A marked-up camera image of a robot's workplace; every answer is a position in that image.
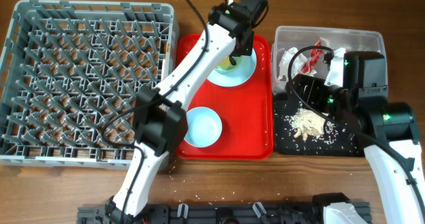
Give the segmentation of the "green plastic bowl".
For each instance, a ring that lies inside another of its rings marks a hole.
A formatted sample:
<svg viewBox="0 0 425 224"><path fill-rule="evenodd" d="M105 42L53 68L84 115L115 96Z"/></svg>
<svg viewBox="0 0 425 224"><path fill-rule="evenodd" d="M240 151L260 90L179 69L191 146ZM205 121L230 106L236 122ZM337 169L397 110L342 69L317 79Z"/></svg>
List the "green plastic bowl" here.
<svg viewBox="0 0 425 224"><path fill-rule="evenodd" d="M236 67L234 68L234 69L232 69L232 70L227 70L227 71L224 71L224 70L218 70L216 67L214 68L214 70L216 71L216 72L218 72L218 73L221 73L221 74L224 74L224 73L228 73L228 72L232 72L232 71L235 71L236 69L238 69L238 68L240 68L244 63L246 63L247 61L249 61L249 59L250 59L250 57L249 56L244 56L244 55L242 55L242 56L232 56L235 60L236 60L236 62L237 62L237 65L236 65Z"/></svg>

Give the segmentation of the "yellow plastic cup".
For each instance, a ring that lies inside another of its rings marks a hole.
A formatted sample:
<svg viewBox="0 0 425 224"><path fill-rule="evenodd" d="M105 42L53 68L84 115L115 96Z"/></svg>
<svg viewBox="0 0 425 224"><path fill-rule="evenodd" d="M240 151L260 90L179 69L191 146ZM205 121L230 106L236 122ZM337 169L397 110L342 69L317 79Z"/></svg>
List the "yellow plastic cup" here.
<svg viewBox="0 0 425 224"><path fill-rule="evenodd" d="M234 69L236 67L236 65L237 65L236 60L233 57L228 56L223 61L221 61L220 64L216 68L218 70L227 71L227 70Z"/></svg>

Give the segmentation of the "red snack wrapper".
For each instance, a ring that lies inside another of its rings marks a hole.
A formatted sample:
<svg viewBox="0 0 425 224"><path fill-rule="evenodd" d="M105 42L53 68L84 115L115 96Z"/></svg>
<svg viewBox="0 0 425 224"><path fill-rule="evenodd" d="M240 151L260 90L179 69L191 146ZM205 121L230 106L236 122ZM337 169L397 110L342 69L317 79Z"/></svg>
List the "red snack wrapper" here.
<svg viewBox="0 0 425 224"><path fill-rule="evenodd" d="M305 64L302 66L300 73L306 75L314 75L314 66L317 64L320 56L323 54L321 49L313 49L310 53L310 57L307 59Z"/></svg>

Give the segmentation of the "white napkin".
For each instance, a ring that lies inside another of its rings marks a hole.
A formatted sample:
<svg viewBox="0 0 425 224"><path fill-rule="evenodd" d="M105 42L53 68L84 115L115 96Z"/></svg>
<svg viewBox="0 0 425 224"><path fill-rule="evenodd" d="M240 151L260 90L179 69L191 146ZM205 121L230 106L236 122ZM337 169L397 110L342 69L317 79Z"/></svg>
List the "white napkin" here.
<svg viewBox="0 0 425 224"><path fill-rule="evenodd" d="M298 49L296 47L292 47L284 52L281 61L279 63L279 75L278 78L281 80L283 78L286 78L288 75L288 67L290 64L291 59L293 56L298 52ZM292 66L292 77L294 78L297 74L299 74L303 68L303 66L307 62L307 57L305 57L303 54L300 54L296 57L295 61L293 62Z"/></svg>

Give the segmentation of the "light blue food bowl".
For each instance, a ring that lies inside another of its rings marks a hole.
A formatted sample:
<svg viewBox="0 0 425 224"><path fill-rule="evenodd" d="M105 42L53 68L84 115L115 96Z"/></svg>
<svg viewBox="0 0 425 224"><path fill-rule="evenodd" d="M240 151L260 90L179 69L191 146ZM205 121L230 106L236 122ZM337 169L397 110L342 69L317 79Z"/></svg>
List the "light blue food bowl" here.
<svg viewBox="0 0 425 224"><path fill-rule="evenodd" d="M220 116L207 107L192 108L187 112L188 130L184 141L195 148L213 145L222 134Z"/></svg>

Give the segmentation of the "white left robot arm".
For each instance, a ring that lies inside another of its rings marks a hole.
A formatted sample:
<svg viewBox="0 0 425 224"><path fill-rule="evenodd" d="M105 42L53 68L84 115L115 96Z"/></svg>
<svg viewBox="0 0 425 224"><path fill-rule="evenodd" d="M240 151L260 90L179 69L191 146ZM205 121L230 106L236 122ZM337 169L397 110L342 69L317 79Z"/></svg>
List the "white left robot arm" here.
<svg viewBox="0 0 425 224"><path fill-rule="evenodd" d="M149 190L163 160L188 130L187 110L208 75L226 57L251 55L254 28L264 19L267 0L225 1L202 20L203 32L178 67L155 88L141 88L133 115L134 149L120 190L105 205L112 223L133 223L147 205Z"/></svg>

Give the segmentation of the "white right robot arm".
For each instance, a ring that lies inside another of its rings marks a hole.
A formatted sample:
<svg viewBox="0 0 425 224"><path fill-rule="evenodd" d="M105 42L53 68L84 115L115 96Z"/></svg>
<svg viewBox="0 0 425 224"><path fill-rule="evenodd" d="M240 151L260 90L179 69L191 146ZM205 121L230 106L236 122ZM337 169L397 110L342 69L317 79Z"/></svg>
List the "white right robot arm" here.
<svg viewBox="0 0 425 224"><path fill-rule="evenodd" d="M314 114L346 129L368 161L388 223L424 222L424 171L420 131L412 108L389 102L386 59L376 51L343 55L340 86L292 74L300 49L288 64L286 91Z"/></svg>

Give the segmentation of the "grey dishwasher rack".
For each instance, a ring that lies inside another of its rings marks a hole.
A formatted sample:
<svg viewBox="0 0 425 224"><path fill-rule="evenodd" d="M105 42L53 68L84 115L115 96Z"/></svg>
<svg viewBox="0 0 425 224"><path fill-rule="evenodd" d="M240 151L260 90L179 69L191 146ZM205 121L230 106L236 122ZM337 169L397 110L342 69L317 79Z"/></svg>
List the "grey dishwasher rack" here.
<svg viewBox="0 0 425 224"><path fill-rule="evenodd" d="M167 3L22 0L1 49L1 164L127 169L130 109L175 66Z"/></svg>

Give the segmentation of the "light blue plate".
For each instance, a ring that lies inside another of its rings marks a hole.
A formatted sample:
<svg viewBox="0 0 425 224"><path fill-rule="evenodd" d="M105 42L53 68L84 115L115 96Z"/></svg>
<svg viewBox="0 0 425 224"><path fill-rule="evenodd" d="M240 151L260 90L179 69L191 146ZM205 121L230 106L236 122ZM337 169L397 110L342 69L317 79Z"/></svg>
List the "light blue plate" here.
<svg viewBox="0 0 425 224"><path fill-rule="evenodd" d="M207 80L217 86L234 87L239 86L249 80L256 70L256 52L252 50L249 61L244 63L240 68L228 73L218 73L213 70Z"/></svg>

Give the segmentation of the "rice and food scraps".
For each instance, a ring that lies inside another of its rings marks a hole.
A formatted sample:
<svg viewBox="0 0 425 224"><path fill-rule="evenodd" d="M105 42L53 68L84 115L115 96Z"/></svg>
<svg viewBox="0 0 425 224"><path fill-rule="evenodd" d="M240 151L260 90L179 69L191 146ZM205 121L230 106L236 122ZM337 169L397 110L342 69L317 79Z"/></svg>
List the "rice and food scraps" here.
<svg viewBox="0 0 425 224"><path fill-rule="evenodd" d="M337 140L339 132L335 125L311 110L298 108L295 114L284 114L281 117L284 124L289 125L288 128L283 128L283 131L286 131L293 141L300 139L307 142L311 139L313 142L322 141L330 145Z"/></svg>

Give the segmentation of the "clear plastic bin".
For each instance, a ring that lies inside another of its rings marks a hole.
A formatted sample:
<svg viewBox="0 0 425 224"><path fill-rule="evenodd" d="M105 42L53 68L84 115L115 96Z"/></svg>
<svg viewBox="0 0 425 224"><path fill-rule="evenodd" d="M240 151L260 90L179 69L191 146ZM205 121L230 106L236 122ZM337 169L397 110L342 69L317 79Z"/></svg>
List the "clear plastic bin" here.
<svg viewBox="0 0 425 224"><path fill-rule="evenodd" d="M279 64L286 51L301 49L320 42L333 50L376 51L385 55L383 36L376 31L337 29L326 27L279 26L271 51L272 93L284 93L286 77Z"/></svg>

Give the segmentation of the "black tray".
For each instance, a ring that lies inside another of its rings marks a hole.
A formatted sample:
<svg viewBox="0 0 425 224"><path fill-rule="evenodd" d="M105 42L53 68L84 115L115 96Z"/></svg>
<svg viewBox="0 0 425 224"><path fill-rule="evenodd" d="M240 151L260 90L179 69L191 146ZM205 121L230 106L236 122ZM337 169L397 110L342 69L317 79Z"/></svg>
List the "black tray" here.
<svg viewBox="0 0 425 224"><path fill-rule="evenodd" d="M309 139L303 142L300 139L293 141L283 128L288 128L288 124L284 124L281 115L295 114L298 108L304 108L298 100L288 100L288 95L279 93L274 96L274 132L275 132L275 151L285 155L308 155L308 156L347 156L347 157L363 157L364 153L356 144L354 135L348 130L335 125L339 132L337 140L330 145L324 144L322 141L313 142Z"/></svg>

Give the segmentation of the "red serving tray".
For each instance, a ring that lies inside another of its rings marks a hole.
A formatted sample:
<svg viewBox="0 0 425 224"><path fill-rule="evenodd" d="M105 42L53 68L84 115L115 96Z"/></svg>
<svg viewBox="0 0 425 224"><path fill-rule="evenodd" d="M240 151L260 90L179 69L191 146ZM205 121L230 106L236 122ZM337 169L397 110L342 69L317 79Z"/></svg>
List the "red serving tray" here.
<svg viewBox="0 0 425 224"><path fill-rule="evenodd" d="M222 120L222 134L210 147L196 148L182 142L175 153L198 160L261 160L274 149L270 44L254 36L256 68L244 83L221 87L207 80L189 108L207 107Z"/></svg>

